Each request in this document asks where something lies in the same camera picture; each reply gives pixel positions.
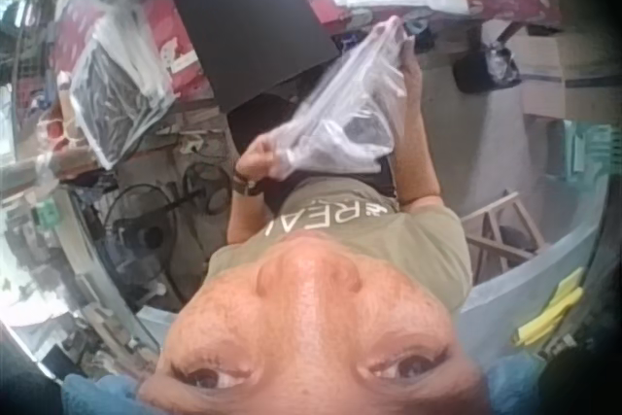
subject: red table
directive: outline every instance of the red table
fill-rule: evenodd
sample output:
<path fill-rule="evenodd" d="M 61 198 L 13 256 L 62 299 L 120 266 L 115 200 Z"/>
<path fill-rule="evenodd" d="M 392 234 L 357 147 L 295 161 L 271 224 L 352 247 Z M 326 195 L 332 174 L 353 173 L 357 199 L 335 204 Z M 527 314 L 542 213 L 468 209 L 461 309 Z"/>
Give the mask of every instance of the red table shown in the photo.
<path fill-rule="evenodd" d="M 395 6 L 391 8 L 346 9 L 333 0 L 308 0 L 320 22 L 331 34 L 358 29 L 391 15 L 401 17 L 447 17 L 427 9 Z M 560 21 L 557 0 L 468 0 L 473 18 L 502 18 L 512 21 L 554 25 Z M 146 0 L 143 9 L 155 45 L 169 68 L 174 91 L 181 101 L 209 96 L 211 89 L 193 54 L 192 44 L 173 0 Z M 85 47 L 90 26 L 101 12 L 80 0 L 66 7 L 57 28 L 55 70 L 71 71 Z"/>

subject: watch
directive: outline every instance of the watch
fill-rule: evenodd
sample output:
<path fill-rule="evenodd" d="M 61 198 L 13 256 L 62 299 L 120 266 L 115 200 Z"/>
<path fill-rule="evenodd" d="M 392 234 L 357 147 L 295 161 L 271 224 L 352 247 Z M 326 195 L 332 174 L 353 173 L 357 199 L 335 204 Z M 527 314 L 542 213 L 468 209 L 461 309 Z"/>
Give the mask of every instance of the watch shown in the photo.
<path fill-rule="evenodd" d="M 261 181 L 255 182 L 249 180 L 237 170 L 233 173 L 231 186 L 233 187 L 233 191 L 243 196 L 257 196 L 263 193 L 263 183 Z"/>

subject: blue cloth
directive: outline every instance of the blue cloth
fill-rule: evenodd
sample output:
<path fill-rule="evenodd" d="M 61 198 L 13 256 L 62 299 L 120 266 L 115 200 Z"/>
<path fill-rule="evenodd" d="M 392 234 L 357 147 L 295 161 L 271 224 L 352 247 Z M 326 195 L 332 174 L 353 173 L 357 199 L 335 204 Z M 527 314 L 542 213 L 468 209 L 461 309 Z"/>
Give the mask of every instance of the blue cloth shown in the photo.
<path fill-rule="evenodd" d="M 504 357 L 486 373 L 495 415 L 533 415 L 539 398 L 537 379 L 545 363 L 527 352 Z"/>
<path fill-rule="evenodd" d="M 136 381 L 126 376 L 104 376 L 96 383 L 75 374 L 62 385 L 65 415 L 163 415 L 136 400 Z"/>

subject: hand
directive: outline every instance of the hand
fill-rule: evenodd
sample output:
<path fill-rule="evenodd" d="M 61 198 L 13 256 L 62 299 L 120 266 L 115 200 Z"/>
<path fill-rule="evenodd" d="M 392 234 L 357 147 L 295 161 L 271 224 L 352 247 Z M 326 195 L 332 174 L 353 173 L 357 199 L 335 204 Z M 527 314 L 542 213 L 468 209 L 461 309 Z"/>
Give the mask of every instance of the hand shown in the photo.
<path fill-rule="evenodd" d="M 249 181 L 258 182 L 268 177 L 275 165 L 274 144 L 268 135 L 263 134 L 246 149 L 235 164 L 235 170 Z"/>
<path fill-rule="evenodd" d="M 399 70 L 404 76 L 406 85 L 406 99 L 408 108 L 421 112 L 421 94 L 423 91 L 423 75 L 419 61 L 415 56 L 415 38 L 410 37 L 401 46 L 401 67 Z"/>

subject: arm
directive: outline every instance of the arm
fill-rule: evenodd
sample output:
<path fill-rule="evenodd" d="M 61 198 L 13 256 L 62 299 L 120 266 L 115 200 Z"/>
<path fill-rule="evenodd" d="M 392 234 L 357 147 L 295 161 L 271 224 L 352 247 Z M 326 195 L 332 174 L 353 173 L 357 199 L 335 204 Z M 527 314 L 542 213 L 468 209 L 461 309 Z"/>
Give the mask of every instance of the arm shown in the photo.
<path fill-rule="evenodd" d="M 401 61 L 406 84 L 406 111 L 404 136 L 396 143 L 395 177 L 401 211 L 411 212 L 421 206 L 443 206 L 443 200 L 421 114 L 423 80 L 412 39 L 404 43 Z"/>
<path fill-rule="evenodd" d="M 258 182 L 267 177 L 274 163 L 274 152 L 269 139 L 259 136 L 235 164 L 235 171 L 249 181 Z M 263 194 L 245 196 L 234 192 L 231 216 L 226 229 L 226 243 L 244 243 L 262 230 L 272 215 L 265 205 Z"/>

